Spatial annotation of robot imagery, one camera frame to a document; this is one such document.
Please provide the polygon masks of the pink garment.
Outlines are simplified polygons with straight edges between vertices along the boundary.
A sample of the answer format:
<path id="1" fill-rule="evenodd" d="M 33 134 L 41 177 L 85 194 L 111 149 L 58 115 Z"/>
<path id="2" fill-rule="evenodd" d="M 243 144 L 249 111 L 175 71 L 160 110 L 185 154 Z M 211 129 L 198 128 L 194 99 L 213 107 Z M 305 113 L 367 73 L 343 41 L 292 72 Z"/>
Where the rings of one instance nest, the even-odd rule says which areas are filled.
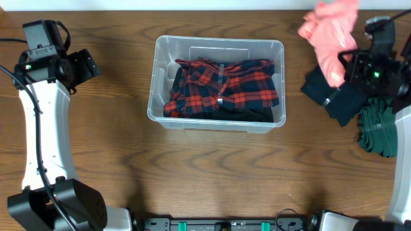
<path id="1" fill-rule="evenodd" d="M 338 54 L 357 48 L 351 32 L 358 9 L 358 0 L 320 1 L 304 16 L 305 22 L 298 29 L 298 34 L 314 47 L 320 70 L 330 87 L 338 88 L 345 82 L 345 68 Z"/>

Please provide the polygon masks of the black garment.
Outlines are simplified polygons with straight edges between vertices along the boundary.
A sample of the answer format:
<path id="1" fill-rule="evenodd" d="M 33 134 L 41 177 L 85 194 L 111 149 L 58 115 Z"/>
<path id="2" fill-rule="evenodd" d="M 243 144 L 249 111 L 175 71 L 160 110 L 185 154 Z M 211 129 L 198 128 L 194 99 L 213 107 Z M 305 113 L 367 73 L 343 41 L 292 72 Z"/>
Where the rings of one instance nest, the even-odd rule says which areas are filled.
<path id="1" fill-rule="evenodd" d="M 174 112 L 172 117 L 181 117 L 188 119 L 208 119 L 208 120 L 223 120 L 223 121 L 246 121 L 246 122 L 261 122 L 273 123 L 274 118 L 271 108 L 259 109 L 228 109 L 220 107 L 213 112 L 200 112 L 195 114 L 184 114 L 183 112 Z"/>

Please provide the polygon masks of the red navy plaid shirt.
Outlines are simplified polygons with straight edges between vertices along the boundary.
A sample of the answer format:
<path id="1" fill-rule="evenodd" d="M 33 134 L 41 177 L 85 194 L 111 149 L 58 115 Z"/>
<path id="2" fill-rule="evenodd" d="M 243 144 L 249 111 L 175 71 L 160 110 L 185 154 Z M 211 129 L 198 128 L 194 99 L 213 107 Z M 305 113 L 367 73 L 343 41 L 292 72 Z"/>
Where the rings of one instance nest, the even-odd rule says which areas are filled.
<path id="1" fill-rule="evenodd" d="M 195 114 L 272 108 L 279 96 L 272 80 L 275 65 L 269 59 L 218 63 L 206 58 L 176 59 L 180 65 L 164 117 L 189 118 Z"/>

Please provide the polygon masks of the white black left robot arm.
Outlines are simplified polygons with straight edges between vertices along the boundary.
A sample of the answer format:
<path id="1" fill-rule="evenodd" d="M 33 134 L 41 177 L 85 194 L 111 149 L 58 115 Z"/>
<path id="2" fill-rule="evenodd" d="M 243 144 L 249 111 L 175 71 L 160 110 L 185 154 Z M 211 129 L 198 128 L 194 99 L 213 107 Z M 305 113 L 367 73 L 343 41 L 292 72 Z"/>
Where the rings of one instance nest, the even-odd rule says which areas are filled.
<path id="1" fill-rule="evenodd" d="M 71 95 L 99 75 L 88 50 L 69 53 L 59 21 L 23 25 L 28 49 L 10 73 L 24 108 L 26 167 L 22 191 L 7 200 L 11 217 L 26 230 L 131 230 L 127 209 L 109 207 L 82 183 L 74 167 L 68 127 Z"/>

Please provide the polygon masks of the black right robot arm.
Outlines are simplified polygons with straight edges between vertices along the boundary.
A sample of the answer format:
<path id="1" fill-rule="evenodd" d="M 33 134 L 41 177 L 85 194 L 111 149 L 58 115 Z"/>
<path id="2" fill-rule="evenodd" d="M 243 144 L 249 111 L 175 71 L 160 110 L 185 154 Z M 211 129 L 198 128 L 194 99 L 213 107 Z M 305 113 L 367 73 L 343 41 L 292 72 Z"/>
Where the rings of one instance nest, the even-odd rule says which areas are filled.
<path id="1" fill-rule="evenodd" d="M 370 50 L 344 51 L 338 59 L 347 69 L 346 80 L 374 95 L 390 96 L 397 129 L 397 160 L 394 189 L 385 221 L 350 218 L 324 211 L 317 230 L 410 230 L 410 40 L 398 63 L 389 55 L 395 36 L 372 32 Z"/>

